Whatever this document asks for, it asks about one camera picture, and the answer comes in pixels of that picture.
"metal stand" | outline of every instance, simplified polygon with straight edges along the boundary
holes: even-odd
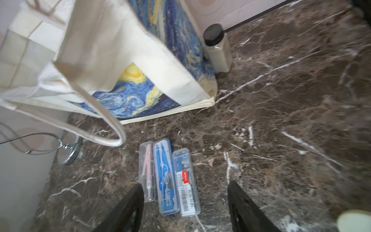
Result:
[[[6,138],[5,140],[3,141],[0,141],[0,144],[3,144],[3,143],[7,143],[7,142],[10,142],[11,145],[18,151],[20,152],[23,152],[25,154],[29,154],[29,155],[42,155],[42,154],[46,154],[46,153],[49,153],[49,152],[52,152],[52,151],[55,151],[57,150],[57,158],[58,158],[58,155],[59,155],[59,152],[60,151],[60,148],[63,149],[63,150],[66,150],[68,151],[69,153],[67,153],[67,158],[63,161],[60,161],[58,159],[58,163],[61,164],[61,165],[69,165],[70,163],[72,163],[77,157],[78,155],[80,154],[80,151],[81,151],[81,145],[82,145],[82,138],[77,136],[75,138],[75,141],[72,145],[66,143],[64,144],[62,142],[62,140],[56,136],[55,134],[52,134],[52,133],[47,133],[47,132],[33,132],[33,133],[28,133],[28,134],[23,134],[23,135],[18,135],[12,128],[10,128],[10,126],[0,122],[0,125],[1,126],[4,126],[5,128],[7,128],[12,134],[13,134],[13,138],[8,138],[6,136],[6,134],[4,134],[1,130],[0,130],[0,135],[3,136],[4,138]],[[30,146],[28,146],[27,143],[25,143],[25,141],[23,141],[22,138],[24,137],[27,137],[27,136],[31,136],[31,135],[37,135],[37,134],[42,134],[42,135],[49,135],[49,136],[52,136],[54,137],[58,143],[59,143],[59,146],[56,147],[56,148],[53,148],[53,149],[50,149],[50,150],[38,150],[38,149],[33,149],[31,148]],[[26,148],[26,151],[20,149],[18,146],[16,146],[12,141],[13,140],[17,140],[19,139],[20,142],[23,144],[23,146]]]

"red label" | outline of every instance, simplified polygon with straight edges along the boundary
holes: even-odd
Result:
[[[182,176],[183,176],[183,183],[189,183],[189,181],[188,181],[188,173],[187,173],[187,171],[183,171],[182,172]]]

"metal wire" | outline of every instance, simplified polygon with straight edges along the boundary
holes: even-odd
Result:
[[[10,126],[0,122],[0,125],[4,126],[5,128],[7,128],[12,134],[13,134],[13,138],[9,138],[7,137],[6,134],[4,134],[2,131],[0,131],[0,135],[3,136],[5,138],[5,140],[3,141],[0,141],[0,144],[3,144],[3,143],[7,143],[7,142],[10,142],[11,145],[18,151],[22,152],[22,153],[25,153],[25,154],[29,154],[29,155],[42,155],[42,154],[46,154],[46,153],[49,153],[49,152],[52,152],[52,151],[55,151],[57,150],[58,148],[62,147],[63,146],[63,142],[62,140],[56,136],[55,134],[52,134],[52,133],[47,133],[47,132],[33,132],[33,133],[28,133],[28,134],[24,134],[24,135],[18,135]],[[59,142],[59,146],[56,147],[56,148],[53,148],[53,149],[50,149],[50,150],[38,150],[38,149],[33,149],[31,148],[30,146],[28,146],[28,144],[22,139],[24,137],[27,137],[27,136],[31,136],[31,135],[37,135],[37,134],[43,134],[43,135],[49,135],[49,136],[52,136],[54,138],[56,138],[56,140]],[[17,140],[19,139],[20,142],[28,149],[27,151],[24,151],[22,149],[20,149],[18,146],[16,146],[12,141],[13,140]]]

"barcode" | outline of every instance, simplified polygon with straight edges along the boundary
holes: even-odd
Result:
[[[182,196],[182,204],[184,211],[188,211],[188,203],[187,203],[187,196],[186,196],[186,189],[182,189],[180,191],[180,194]]]

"white object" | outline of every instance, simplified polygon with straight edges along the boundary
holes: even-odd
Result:
[[[62,121],[67,121],[69,114],[57,110],[41,110]],[[54,126],[1,107],[0,121],[13,128],[18,134],[45,131],[61,137],[63,133],[63,130]],[[8,137],[13,137],[5,127],[0,126],[0,130]],[[41,150],[55,148],[56,142],[53,137],[42,135],[29,136],[24,141],[33,148]],[[0,231],[29,231],[39,206],[40,195],[43,193],[54,163],[56,151],[32,156],[14,149],[10,143],[4,143],[0,145],[0,154]]]
[[[337,220],[339,232],[371,232],[371,213],[363,210],[348,210]]]
[[[209,26],[204,32],[205,49],[215,72],[229,72],[232,66],[232,53],[220,24]]]
[[[0,106],[21,112],[98,144],[113,147],[122,145],[126,140],[125,129],[107,109],[78,85],[70,83],[57,69],[47,66],[43,70],[55,54],[52,49],[57,50],[62,38],[63,31],[38,21],[30,13],[21,11],[16,16],[0,50]],[[38,80],[37,75],[41,71],[47,77]],[[84,99],[116,131],[119,139],[107,139],[91,134],[24,104],[31,100],[29,98],[32,96],[51,95],[53,97],[60,92],[73,93],[79,99]]]
[[[214,46],[206,46],[206,51],[214,67],[215,72],[229,72],[232,66],[232,53],[227,39],[227,34],[223,40]]]

